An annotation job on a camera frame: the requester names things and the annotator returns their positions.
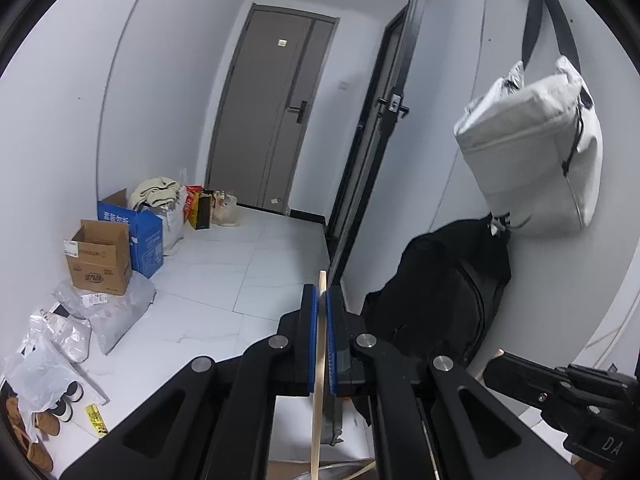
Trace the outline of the wooden chopstick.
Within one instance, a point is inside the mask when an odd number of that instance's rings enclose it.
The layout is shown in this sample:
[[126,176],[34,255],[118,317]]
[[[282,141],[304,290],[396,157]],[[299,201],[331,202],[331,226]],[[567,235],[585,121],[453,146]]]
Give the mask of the wooden chopstick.
[[319,479],[321,439],[323,431],[323,397],[326,384],[326,271],[319,273],[318,318],[316,344],[316,371],[314,372],[314,398],[312,399],[312,433],[310,452],[310,478]]

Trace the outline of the grey white utensil holder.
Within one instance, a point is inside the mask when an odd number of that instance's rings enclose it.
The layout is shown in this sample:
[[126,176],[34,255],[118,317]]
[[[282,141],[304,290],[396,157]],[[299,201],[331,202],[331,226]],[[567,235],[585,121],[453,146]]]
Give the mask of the grey white utensil holder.
[[[267,479],[294,479],[310,466],[312,433],[311,398],[278,396],[270,438]],[[321,445],[322,465],[370,463],[373,458],[371,429],[351,400],[343,402],[341,441]]]

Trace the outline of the black backpack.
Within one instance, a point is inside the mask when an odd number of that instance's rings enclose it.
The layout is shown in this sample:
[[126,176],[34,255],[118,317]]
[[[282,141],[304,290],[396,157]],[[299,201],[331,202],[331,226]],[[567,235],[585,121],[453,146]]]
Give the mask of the black backpack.
[[491,216],[457,220],[408,243],[385,286],[361,315],[370,334],[405,356],[471,364],[511,279],[511,233]]

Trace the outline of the black white sneakers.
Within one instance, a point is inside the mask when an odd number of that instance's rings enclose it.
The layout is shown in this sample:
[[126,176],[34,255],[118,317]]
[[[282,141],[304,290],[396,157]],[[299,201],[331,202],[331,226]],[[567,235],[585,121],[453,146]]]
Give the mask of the black white sneakers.
[[79,382],[72,382],[68,385],[61,399],[56,402],[50,412],[60,421],[69,422],[73,417],[73,405],[78,403],[84,396],[84,388]]

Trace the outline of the grey plastic mailer bag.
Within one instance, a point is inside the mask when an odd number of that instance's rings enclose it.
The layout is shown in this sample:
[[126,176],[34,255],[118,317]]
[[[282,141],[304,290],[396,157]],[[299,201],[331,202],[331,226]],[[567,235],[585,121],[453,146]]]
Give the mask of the grey plastic mailer bag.
[[122,296],[80,289],[70,280],[62,281],[53,292],[54,298],[69,314],[89,322],[104,356],[142,318],[155,294],[153,282],[137,271],[131,275]]

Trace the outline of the clear plastic bag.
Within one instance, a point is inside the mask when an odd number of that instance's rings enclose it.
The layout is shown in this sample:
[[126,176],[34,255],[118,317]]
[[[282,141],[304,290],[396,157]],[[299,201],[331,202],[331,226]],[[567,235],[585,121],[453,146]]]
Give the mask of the clear plastic bag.
[[54,408],[72,382],[84,388],[81,404],[107,404],[107,397],[79,368],[88,359],[90,338],[88,322],[40,311],[29,318],[21,349],[4,360],[3,376],[17,395],[32,440],[39,437],[35,416]]

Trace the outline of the brown cardboard box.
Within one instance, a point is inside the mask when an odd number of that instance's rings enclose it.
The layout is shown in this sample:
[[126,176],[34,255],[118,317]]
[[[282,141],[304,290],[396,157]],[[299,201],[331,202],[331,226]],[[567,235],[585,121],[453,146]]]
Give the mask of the brown cardboard box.
[[79,230],[63,245],[76,288],[115,296],[126,292],[132,267],[125,223],[81,220]]

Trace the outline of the blue cardboard box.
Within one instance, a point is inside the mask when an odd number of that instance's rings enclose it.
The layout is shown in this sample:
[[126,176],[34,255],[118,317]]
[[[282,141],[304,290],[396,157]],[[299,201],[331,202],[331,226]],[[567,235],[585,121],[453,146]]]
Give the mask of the blue cardboard box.
[[146,278],[160,270],[164,263],[163,222],[149,210],[128,207],[126,188],[98,201],[98,219],[120,222],[129,228],[132,268]]

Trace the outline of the beige plastic bag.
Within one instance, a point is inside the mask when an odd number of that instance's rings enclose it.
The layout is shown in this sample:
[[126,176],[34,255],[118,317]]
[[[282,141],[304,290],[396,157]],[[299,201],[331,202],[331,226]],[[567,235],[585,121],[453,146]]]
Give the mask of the beige plastic bag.
[[235,195],[222,191],[213,194],[212,223],[216,226],[239,226],[241,214]]

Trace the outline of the black yellow paper bag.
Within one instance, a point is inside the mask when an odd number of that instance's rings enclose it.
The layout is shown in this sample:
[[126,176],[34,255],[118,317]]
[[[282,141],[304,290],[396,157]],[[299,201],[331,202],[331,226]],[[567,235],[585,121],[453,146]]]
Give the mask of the black yellow paper bag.
[[194,230],[205,230],[212,223],[213,195],[199,185],[186,187],[184,213]]

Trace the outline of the white bag with cloth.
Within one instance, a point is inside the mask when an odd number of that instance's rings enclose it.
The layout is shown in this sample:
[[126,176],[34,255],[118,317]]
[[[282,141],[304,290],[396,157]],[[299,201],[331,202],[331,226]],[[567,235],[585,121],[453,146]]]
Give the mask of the white bag with cloth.
[[184,237],[186,186],[168,177],[156,177],[140,183],[131,193],[128,206],[134,211],[148,210],[162,220],[163,252],[172,256]]

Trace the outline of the light grey hanging bag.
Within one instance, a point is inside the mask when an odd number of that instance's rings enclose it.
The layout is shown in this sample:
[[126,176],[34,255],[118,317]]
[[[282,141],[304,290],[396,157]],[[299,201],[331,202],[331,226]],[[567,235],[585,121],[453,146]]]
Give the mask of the light grey hanging bag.
[[602,130],[587,84],[566,56],[531,84],[516,63],[466,107],[454,137],[498,228],[558,236],[590,225]]

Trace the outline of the grey entrance door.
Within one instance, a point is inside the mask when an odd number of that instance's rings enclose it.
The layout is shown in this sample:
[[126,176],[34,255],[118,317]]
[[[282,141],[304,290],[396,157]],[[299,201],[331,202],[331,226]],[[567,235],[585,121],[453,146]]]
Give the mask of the grey entrance door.
[[222,90],[206,188],[284,214],[336,19],[252,6]]

